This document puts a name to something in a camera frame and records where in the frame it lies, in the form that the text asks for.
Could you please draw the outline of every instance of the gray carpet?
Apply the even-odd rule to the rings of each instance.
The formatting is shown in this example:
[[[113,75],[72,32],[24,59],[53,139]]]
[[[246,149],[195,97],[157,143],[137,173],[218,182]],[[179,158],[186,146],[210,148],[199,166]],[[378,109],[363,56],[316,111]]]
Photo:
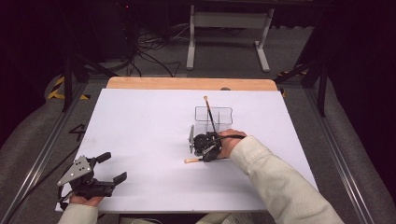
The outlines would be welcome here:
[[[148,54],[162,63],[168,63],[166,66],[172,72],[177,70],[177,63],[174,62],[180,62],[177,77],[274,78],[279,72],[288,71],[294,66],[311,31],[310,28],[271,29],[264,46],[271,68],[271,72],[267,74],[262,72],[252,45],[256,37],[260,36],[260,32],[253,30],[245,30],[240,35],[229,35],[221,30],[200,32],[197,36],[195,65],[192,71],[185,69],[188,50],[188,41],[185,39],[172,42],[162,49],[150,50]],[[134,63],[142,72],[143,77],[159,74],[167,76],[166,70],[156,63],[149,63],[139,57],[135,58]],[[129,70],[126,69],[119,73],[130,74],[132,67],[129,66]],[[319,191],[334,206],[345,223],[360,223],[343,179],[332,159],[329,143],[315,117],[315,110],[308,103],[306,90],[297,84],[299,79],[299,77],[294,77],[281,87],[286,91],[285,103],[309,165],[317,177]],[[105,86],[105,79],[93,78],[89,81],[84,94],[89,94],[92,98],[78,100],[60,133],[60,138],[49,157],[43,175],[78,145],[78,134],[69,133],[69,131],[81,123],[89,124],[99,92]],[[46,144],[62,108],[63,100],[49,99],[45,105],[21,123],[0,150],[0,170],[2,171],[0,217],[8,210],[35,162],[35,158]],[[354,133],[342,107],[338,104],[331,83],[327,91],[325,109],[326,120],[361,189],[374,222],[396,223],[393,201],[365,154],[359,137]],[[74,155],[28,198],[15,223],[56,223],[59,220],[61,214],[54,212],[57,202],[56,183],[73,158]],[[267,215],[258,215],[257,220],[258,223],[273,222]],[[118,216],[106,215],[100,219],[99,223],[118,223]]]

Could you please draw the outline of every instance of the yellow and black hazard tape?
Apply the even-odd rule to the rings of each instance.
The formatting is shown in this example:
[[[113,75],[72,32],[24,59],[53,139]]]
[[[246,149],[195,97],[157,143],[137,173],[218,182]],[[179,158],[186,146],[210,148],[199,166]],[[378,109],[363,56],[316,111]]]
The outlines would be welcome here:
[[[50,92],[49,96],[47,97],[48,99],[61,99],[64,100],[64,94],[58,93],[58,90],[61,88],[62,84],[64,83],[64,75],[61,75],[58,80],[56,81],[55,85],[52,88],[52,91]],[[79,97],[81,100],[89,100],[91,99],[90,95],[84,94]]]

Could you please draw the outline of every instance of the person's left hand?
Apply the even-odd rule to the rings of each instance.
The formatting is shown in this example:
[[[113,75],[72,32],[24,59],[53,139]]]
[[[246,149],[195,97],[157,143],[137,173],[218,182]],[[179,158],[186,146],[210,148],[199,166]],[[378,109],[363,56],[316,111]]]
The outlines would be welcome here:
[[[104,197],[92,197],[91,199],[87,200],[84,197],[79,197],[73,194],[70,197],[70,203],[78,203],[78,204],[96,207],[103,199]]]

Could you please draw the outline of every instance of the white sleeve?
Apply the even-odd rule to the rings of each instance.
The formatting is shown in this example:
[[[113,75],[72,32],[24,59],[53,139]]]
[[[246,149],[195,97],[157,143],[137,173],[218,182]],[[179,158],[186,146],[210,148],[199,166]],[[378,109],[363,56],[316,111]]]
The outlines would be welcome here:
[[[253,136],[240,141],[230,158],[248,175],[276,223],[344,223],[308,181]]]
[[[96,224],[97,218],[97,207],[70,203],[58,224]]]

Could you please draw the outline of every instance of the transparent box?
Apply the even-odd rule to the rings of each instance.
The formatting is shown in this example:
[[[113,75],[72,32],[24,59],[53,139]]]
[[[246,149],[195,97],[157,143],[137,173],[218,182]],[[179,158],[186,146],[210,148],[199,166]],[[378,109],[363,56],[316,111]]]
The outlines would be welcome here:
[[[195,107],[195,133],[226,131],[231,128],[233,124],[233,109],[230,107],[210,107],[213,117],[213,124],[210,120],[209,112],[206,106]]]

